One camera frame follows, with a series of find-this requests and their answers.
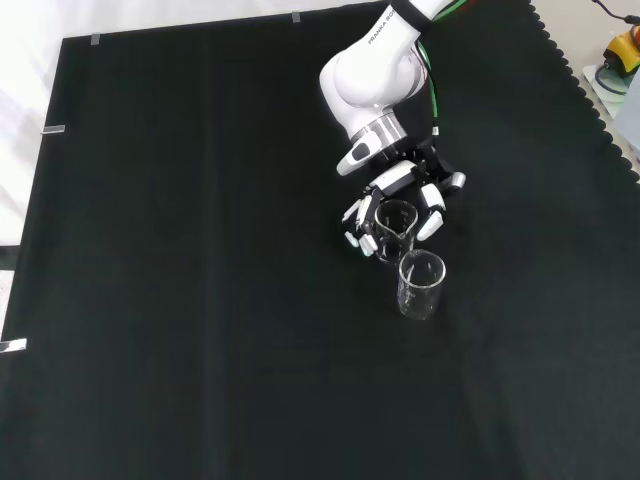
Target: yellow object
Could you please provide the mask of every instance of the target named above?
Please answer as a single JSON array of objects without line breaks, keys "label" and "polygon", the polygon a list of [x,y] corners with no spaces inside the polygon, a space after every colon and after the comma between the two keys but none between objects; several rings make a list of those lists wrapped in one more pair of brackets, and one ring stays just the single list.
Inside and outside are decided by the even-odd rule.
[{"label": "yellow object", "polygon": [[[635,35],[638,36],[639,29],[636,28]],[[635,47],[631,40],[631,32],[624,32],[611,40],[607,50],[615,53],[622,63],[627,73],[633,72],[640,66],[640,51]]]}]

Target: glass beaker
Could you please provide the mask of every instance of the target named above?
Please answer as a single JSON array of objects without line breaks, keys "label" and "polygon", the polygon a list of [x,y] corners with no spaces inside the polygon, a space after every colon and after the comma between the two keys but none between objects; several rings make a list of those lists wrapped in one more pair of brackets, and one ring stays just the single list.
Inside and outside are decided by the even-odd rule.
[{"label": "glass beaker", "polygon": [[376,256],[389,265],[398,265],[413,249],[418,210],[402,200],[388,200],[376,209],[374,231],[378,240]]},{"label": "glass beaker", "polygon": [[398,306],[414,320],[427,320],[438,306],[446,267],[440,257],[426,250],[412,250],[400,261]]}]

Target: green cable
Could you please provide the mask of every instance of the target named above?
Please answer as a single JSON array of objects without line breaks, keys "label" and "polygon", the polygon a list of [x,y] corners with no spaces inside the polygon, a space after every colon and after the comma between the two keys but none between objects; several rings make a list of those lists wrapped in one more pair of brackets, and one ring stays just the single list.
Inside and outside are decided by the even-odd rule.
[{"label": "green cable", "polygon": [[440,20],[440,19],[446,17],[447,15],[449,15],[450,13],[456,11],[458,8],[460,8],[462,5],[464,5],[466,3],[466,1],[467,0],[459,0],[455,5],[451,5],[446,10],[441,11],[438,15],[435,16],[435,18],[433,20],[437,21],[437,20]]},{"label": "green cable", "polygon": [[[429,67],[429,72],[431,72],[431,62],[429,62],[429,56],[427,55],[427,51],[422,46],[422,43],[418,41],[418,50],[420,50],[420,55],[422,55],[422,59],[424,63]],[[429,74],[429,84],[431,85],[431,105],[433,106],[433,120],[437,123],[438,121],[438,102],[436,100],[436,89],[433,85],[433,75]]]},{"label": "green cable", "polygon": [[[449,8],[441,11],[438,15],[435,16],[433,21],[441,20],[450,13],[453,13],[458,8],[466,3],[467,0],[458,0],[455,4],[451,5]],[[434,125],[438,125],[438,101],[436,99],[436,89],[433,83],[433,70],[431,69],[431,62],[429,61],[429,55],[427,55],[427,51],[420,41],[417,42],[418,50],[420,51],[420,55],[422,56],[422,60],[427,65],[427,70],[429,71],[429,84],[431,86],[431,105],[433,106],[433,123]]]}]

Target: black tablecloth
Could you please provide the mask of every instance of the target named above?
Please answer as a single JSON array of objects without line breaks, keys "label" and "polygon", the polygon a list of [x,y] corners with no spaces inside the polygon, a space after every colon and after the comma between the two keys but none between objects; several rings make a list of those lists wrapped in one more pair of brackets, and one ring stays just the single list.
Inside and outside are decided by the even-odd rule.
[{"label": "black tablecloth", "polygon": [[[337,229],[318,74],[383,5],[63,42],[0,359],[0,476],[629,479],[636,178],[524,0],[424,41],[468,184],[434,325]],[[400,106],[430,127],[428,94]]]}]

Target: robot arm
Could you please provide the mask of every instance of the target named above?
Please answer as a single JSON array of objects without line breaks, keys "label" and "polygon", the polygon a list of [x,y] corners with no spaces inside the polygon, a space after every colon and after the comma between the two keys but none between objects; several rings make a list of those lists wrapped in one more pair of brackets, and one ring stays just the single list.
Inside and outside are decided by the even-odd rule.
[{"label": "robot arm", "polygon": [[[433,19],[450,0],[413,0],[417,10]],[[375,157],[391,159],[407,134],[393,106],[417,93],[427,78],[415,50],[420,36],[392,6],[371,30],[324,67],[320,85],[336,120],[353,147],[340,161],[347,175]]]},{"label": "robot arm", "polygon": [[[409,10],[417,9],[428,22],[450,0],[391,3],[409,2],[413,5]],[[421,33],[415,27],[415,21],[410,24],[389,6],[363,38],[334,56],[320,74],[327,104],[353,144],[338,164],[338,173],[347,175],[373,159],[392,165],[364,189],[342,219],[345,237],[365,256],[378,249],[373,222],[375,211],[385,198],[410,185],[419,187],[428,211],[417,235],[423,241],[444,222],[444,198],[462,188],[466,180],[464,174],[439,162],[431,143],[414,145],[413,157],[407,155],[410,139],[393,107],[417,93],[427,80],[426,68],[415,49]]]}]

